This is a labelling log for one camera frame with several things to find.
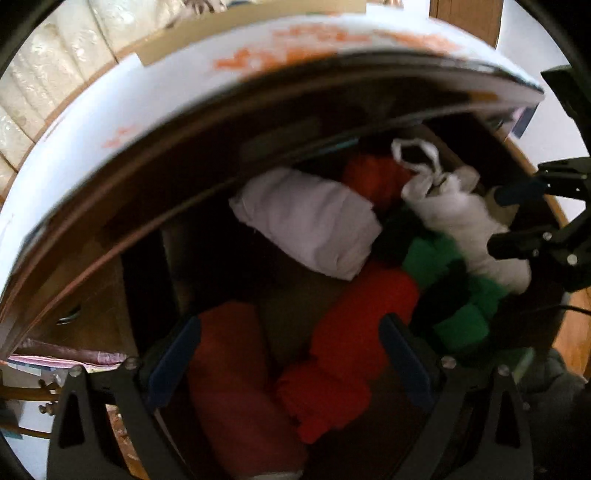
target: white cloth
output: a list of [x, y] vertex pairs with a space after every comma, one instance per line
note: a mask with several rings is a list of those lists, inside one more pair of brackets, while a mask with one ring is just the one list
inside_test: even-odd
[[[424, 141], [392, 143], [394, 159], [417, 172], [402, 189], [402, 198], [429, 230], [452, 237], [466, 260], [468, 272], [496, 281], [513, 293], [523, 293], [530, 284], [531, 270], [527, 260], [496, 260], [488, 254], [486, 244], [495, 233], [508, 232], [505, 225], [493, 220], [485, 201], [469, 192], [478, 183], [478, 172], [471, 167], [454, 173], [442, 172], [437, 148]], [[420, 146], [433, 166], [404, 162], [401, 147]]]
[[249, 480], [299, 480], [304, 472], [282, 472], [282, 473], [266, 473], [265, 475], [257, 475]]
[[382, 231], [372, 203], [342, 183], [279, 167], [250, 180], [230, 207], [309, 269], [352, 280]]

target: orange cloth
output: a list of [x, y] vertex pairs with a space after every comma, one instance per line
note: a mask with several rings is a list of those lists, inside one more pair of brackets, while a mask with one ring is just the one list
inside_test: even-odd
[[231, 301], [199, 316], [201, 344], [187, 373], [191, 400], [221, 466], [235, 478], [304, 468], [306, 447], [267, 391], [254, 306]]
[[383, 212], [400, 202], [402, 187], [412, 177], [392, 157], [361, 154], [348, 161], [341, 182]]
[[367, 263], [314, 330], [310, 359], [285, 370], [276, 392], [298, 423], [304, 443], [330, 429], [342, 429], [369, 406], [369, 382], [388, 357], [379, 340], [379, 323], [396, 313], [407, 325], [419, 292], [403, 270]]

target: green cloth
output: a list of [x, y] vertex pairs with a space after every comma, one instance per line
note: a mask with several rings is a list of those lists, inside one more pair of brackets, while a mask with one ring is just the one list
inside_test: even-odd
[[462, 260], [456, 243], [448, 236], [438, 234], [434, 238], [415, 238], [402, 262], [402, 269], [424, 291], [449, 273], [449, 264]]
[[433, 326], [445, 353], [458, 353], [482, 342], [489, 335], [488, 322], [494, 317], [501, 299], [507, 295], [498, 283], [479, 275], [468, 276], [467, 289], [468, 302], [448, 319]]
[[494, 317], [499, 302], [509, 293], [494, 280], [479, 275], [469, 277], [468, 290], [470, 301], [478, 307], [487, 320]]
[[460, 308], [447, 320], [433, 326], [448, 353], [456, 353], [475, 345], [488, 337], [488, 322], [472, 303]]
[[384, 222], [372, 255], [400, 266], [417, 283], [421, 297], [410, 330], [435, 351], [466, 352], [488, 337], [488, 322], [508, 292], [489, 278], [468, 274], [452, 238], [425, 228], [405, 206]]

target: white bag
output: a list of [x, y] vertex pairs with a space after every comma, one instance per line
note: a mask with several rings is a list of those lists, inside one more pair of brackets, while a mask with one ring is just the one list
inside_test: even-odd
[[[401, 150], [419, 146], [433, 166], [402, 160]], [[496, 260], [488, 254], [486, 244], [495, 233], [508, 228], [493, 220], [483, 198], [470, 192], [480, 175], [469, 166], [453, 173], [443, 172], [435, 145], [423, 140], [394, 140], [394, 159], [417, 175], [402, 189], [402, 198], [429, 230], [452, 237], [466, 260], [468, 272], [496, 281], [510, 292], [523, 293], [530, 284], [531, 270], [527, 260]]]

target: cardboard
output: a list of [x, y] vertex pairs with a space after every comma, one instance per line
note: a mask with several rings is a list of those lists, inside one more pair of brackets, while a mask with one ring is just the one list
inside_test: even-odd
[[276, 0], [238, 5], [225, 12], [185, 20], [141, 45], [136, 53], [144, 66], [212, 35], [256, 22], [309, 13], [365, 13], [365, 0]]

